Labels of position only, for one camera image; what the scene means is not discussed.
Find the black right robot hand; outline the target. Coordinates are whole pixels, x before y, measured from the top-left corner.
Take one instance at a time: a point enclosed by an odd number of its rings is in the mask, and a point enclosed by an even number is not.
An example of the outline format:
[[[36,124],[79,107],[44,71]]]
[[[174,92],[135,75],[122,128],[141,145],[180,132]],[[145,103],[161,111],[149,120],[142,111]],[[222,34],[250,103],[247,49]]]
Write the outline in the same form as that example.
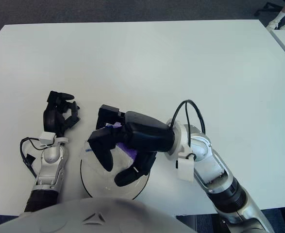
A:
[[[133,156],[133,163],[114,178],[115,184],[122,187],[147,176],[156,154],[169,151],[174,139],[173,130],[155,118],[133,111],[123,113],[103,104],[88,143],[106,171],[114,165],[112,149],[119,147]]]

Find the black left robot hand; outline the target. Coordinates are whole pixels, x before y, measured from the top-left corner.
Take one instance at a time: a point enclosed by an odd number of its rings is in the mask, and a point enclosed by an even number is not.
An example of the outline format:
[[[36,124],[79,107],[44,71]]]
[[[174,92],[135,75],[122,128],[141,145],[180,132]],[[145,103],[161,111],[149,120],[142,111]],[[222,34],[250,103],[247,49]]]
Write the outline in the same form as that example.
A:
[[[43,113],[44,131],[64,137],[65,131],[77,124],[80,108],[75,101],[68,102],[73,99],[71,94],[50,91],[48,105]]]

